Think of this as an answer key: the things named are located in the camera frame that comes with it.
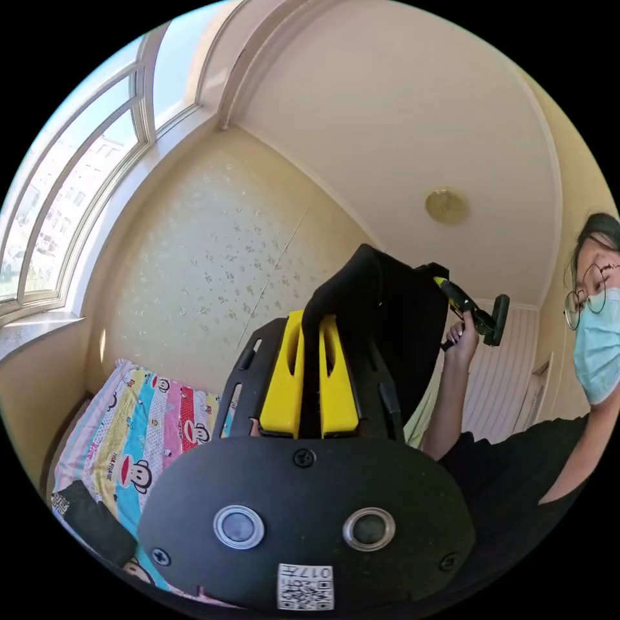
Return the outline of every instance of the yellow bracket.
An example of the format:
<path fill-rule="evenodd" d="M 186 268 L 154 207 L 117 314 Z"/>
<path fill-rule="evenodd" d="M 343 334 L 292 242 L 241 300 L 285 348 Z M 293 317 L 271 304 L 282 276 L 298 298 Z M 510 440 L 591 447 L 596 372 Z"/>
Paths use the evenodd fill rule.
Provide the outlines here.
<path fill-rule="evenodd" d="M 299 436 L 304 390 L 304 333 L 302 311 L 291 312 L 271 383 L 260 413 L 261 427 L 270 433 Z"/>
<path fill-rule="evenodd" d="M 435 283 L 437 284 L 437 286 L 439 286 L 439 288 L 442 289 L 444 291 L 444 293 L 445 293 L 446 291 L 443 288 L 443 284 L 444 284 L 444 282 L 447 282 L 448 284 L 450 284 L 450 281 L 445 279 L 445 278 L 439 278 L 437 276 L 434 277 L 433 279 L 434 279 Z M 448 296 L 448 302 L 452 306 L 452 308 L 454 308 L 455 310 L 458 310 L 457 305 L 455 304 L 454 300 L 451 299 L 449 296 Z"/>
<path fill-rule="evenodd" d="M 357 408 L 334 316 L 326 316 L 319 328 L 319 394 L 321 437 L 354 432 Z"/>

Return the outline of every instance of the woman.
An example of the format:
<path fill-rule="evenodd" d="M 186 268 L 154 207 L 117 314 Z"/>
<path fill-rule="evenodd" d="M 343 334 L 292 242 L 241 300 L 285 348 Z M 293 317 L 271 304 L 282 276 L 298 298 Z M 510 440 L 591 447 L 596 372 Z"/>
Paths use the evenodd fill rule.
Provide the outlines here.
<path fill-rule="evenodd" d="M 448 331 L 435 409 L 421 449 L 456 478 L 470 507 L 477 545 L 449 590 L 472 594 L 527 555 L 566 513 L 597 466 L 620 412 L 620 222 L 591 215 L 570 262 L 568 327 L 590 412 L 535 424 L 498 444 L 461 433 L 471 360 L 471 315 Z M 442 595 L 442 603 L 451 604 Z"/>

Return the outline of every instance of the handheld tool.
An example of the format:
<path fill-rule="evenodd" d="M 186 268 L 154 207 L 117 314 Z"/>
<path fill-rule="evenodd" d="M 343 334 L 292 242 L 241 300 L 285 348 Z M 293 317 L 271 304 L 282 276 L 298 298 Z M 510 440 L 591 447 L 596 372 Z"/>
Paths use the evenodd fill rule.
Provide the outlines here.
<path fill-rule="evenodd" d="M 450 309 L 461 321 L 463 321 L 463 313 L 471 312 L 473 324 L 478 334 L 484 337 L 484 344 L 490 347 L 499 347 L 502 342 L 502 336 L 504 335 L 504 328 L 506 327 L 510 297 L 505 294 L 498 295 L 493 305 L 493 313 L 490 315 L 488 312 L 479 308 L 476 302 L 471 299 L 463 289 L 454 284 L 454 282 L 450 282 L 445 278 L 434 278 L 434 280 L 439 288 L 446 294 L 446 297 L 448 297 Z M 453 346 L 453 344 L 453 342 L 447 340 L 441 345 L 441 348 L 445 352 Z"/>

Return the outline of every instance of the face mask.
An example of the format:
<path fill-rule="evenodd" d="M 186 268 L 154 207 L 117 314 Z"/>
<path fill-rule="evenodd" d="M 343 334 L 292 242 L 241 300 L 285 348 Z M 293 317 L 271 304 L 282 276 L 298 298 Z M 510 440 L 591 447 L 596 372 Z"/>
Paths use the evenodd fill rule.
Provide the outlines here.
<path fill-rule="evenodd" d="M 620 383 L 620 289 L 607 291 L 598 315 L 588 304 L 581 311 L 573 360 L 591 405 L 603 402 Z"/>

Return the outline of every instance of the bed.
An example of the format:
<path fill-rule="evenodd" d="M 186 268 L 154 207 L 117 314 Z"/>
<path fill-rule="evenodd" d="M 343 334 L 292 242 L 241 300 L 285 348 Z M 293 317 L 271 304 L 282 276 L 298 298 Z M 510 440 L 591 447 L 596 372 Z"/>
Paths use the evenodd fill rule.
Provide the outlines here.
<path fill-rule="evenodd" d="M 78 484 L 88 491 L 89 509 L 105 510 L 103 505 L 106 516 L 110 518 L 109 512 L 115 519 L 114 525 L 118 527 L 118 521 L 135 539 L 150 487 L 170 463 L 210 439 L 219 401 L 218 395 L 162 377 L 130 360 L 118 360 L 114 372 L 78 415 L 59 447 L 49 497 L 56 518 L 71 535 L 94 550 L 87 537 L 82 538 L 69 525 L 63 508 L 63 490 Z M 234 409 L 233 402 L 224 434 Z M 202 593 L 181 592 L 166 583 L 137 542 L 122 568 L 164 590 L 224 605 Z"/>

